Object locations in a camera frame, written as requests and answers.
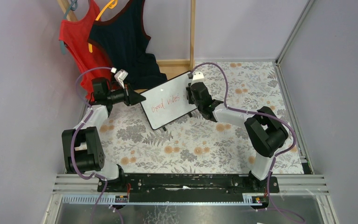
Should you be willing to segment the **small white whiteboard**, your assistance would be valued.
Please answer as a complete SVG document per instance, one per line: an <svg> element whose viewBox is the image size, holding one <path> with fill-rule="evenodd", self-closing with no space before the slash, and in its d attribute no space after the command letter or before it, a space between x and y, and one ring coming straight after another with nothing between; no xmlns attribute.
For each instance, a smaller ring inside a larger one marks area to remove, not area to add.
<svg viewBox="0 0 358 224"><path fill-rule="evenodd" d="M190 71L182 73L140 93L146 97L140 104L152 130L157 130L196 109L186 98L186 87L191 83L189 73Z"/></svg>

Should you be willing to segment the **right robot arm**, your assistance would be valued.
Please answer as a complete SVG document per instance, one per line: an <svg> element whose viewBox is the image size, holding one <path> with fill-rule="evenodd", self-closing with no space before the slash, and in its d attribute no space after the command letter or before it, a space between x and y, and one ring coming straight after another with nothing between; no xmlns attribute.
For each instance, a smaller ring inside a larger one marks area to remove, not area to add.
<svg viewBox="0 0 358 224"><path fill-rule="evenodd" d="M206 120L231 124L247 131L256 151L255 163L249 175L254 181L266 181L273 156L289 137L286 128L277 120L272 110L266 106L256 112L229 109L223 101L212 98L203 82L188 84L186 91L188 102L194 104Z"/></svg>

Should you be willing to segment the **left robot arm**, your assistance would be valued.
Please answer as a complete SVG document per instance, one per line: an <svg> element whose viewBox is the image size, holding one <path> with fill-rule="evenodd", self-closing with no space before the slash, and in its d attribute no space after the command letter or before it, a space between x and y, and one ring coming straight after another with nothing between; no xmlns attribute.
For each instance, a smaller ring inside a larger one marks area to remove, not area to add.
<svg viewBox="0 0 358 224"><path fill-rule="evenodd" d="M93 79L92 87L92 98L86 103L88 109L84 117L73 129L62 132L65 168L85 180L97 177L113 181L119 178L120 168L117 164L105 161L100 128L109 118L113 105L124 103L132 106L146 98L129 85L111 90L108 80L103 77Z"/></svg>

